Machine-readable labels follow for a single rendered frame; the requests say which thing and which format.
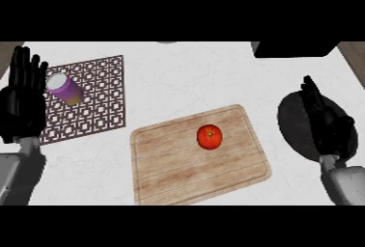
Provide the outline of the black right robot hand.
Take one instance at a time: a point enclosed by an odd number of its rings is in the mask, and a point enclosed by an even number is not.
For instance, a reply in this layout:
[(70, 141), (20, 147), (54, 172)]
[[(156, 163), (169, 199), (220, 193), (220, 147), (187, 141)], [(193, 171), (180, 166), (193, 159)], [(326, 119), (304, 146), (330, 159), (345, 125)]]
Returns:
[(299, 96), (317, 152), (322, 155), (333, 154), (339, 158), (347, 158), (350, 155), (350, 132), (354, 126), (353, 117), (339, 116), (333, 108), (325, 103), (308, 75), (304, 76)]

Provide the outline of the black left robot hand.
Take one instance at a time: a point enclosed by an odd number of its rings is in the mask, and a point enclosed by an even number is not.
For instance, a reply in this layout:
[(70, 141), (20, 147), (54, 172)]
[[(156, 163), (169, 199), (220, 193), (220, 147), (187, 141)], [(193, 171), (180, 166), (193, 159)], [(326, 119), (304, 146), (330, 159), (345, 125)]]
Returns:
[(38, 137), (45, 127), (45, 71), (29, 48), (17, 46), (10, 62), (8, 85), (0, 90), (0, 138), (4, 144)]

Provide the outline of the black round pan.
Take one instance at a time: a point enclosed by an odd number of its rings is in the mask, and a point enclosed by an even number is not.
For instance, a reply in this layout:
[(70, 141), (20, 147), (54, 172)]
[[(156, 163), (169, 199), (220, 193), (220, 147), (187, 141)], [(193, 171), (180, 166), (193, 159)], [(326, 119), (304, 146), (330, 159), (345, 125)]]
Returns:
[[(338, 116), (345, 116), (347, 113), (341, 106), (323, 96), (323, 102), (332, 107), (333, 112)], [(302, 99), (299, 92), (289, 93), (280, 100), (277, 105), (276, 114), (279, 131), (283, 139), (291, 146), (292, 150), (310, 161), (319, 161), (319, 152), (316, 150), (311, 133), (308, 118), (304, 111)], [(357, 150), (357, 132), (356, 128), (351, 128), (350, 139), (348, 139), (348, 157), (341, 159), (341, 162), (347, 162), (356, 155)]]

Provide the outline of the red tomato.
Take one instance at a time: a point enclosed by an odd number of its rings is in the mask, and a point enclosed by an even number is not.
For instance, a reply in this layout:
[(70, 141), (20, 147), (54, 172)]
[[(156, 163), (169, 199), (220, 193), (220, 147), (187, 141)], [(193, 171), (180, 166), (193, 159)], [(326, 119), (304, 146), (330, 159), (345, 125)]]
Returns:
[(196, 142), (205, 150), (214, 150), (221, 145), (223, 133), (212, 124), (205, 124), (197, 128)]

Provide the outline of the wooden cutting board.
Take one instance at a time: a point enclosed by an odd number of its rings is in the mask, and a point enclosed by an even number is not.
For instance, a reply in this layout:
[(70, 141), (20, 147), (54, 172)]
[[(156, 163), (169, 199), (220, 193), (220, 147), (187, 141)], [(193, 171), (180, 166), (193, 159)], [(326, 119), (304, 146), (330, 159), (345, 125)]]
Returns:
[[(223, 141), (199, 147), (197, 129), (214, 125)], [(245, 109), (223, 108), (131, 132), (134, 202), (190, 205), (270, 178), (270, 167)]]

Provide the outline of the purple can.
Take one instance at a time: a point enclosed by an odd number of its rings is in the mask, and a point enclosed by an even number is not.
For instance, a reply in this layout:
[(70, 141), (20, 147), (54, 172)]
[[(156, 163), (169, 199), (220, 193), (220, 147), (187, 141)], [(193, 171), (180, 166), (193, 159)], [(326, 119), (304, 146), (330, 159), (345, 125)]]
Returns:
[(81, 102), (82, 90), (73, 80), (63, 74), (53, 74), (45, 81), (47, 91), (72, 106)]

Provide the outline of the brown patterned placemat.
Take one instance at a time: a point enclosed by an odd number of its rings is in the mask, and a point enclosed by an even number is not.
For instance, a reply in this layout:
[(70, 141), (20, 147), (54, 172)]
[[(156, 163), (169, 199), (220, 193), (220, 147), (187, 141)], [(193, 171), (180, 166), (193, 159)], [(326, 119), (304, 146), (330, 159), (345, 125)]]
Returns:
[(84, 98), (69, 106), (45, 92), (47, 125), (39, 135), (41, 145), (125, 126), (124, 57), (116, 55), (50, 67), (47, 76), (56, 73), (73, 80)]

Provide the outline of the black appliance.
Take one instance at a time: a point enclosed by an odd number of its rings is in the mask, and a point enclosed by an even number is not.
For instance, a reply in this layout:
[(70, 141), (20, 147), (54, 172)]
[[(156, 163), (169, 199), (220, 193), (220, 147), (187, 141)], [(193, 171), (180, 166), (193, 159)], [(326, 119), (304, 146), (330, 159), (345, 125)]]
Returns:
[(252, 41), (255, 58), (323, 57), (338, 45), (338, 41)]

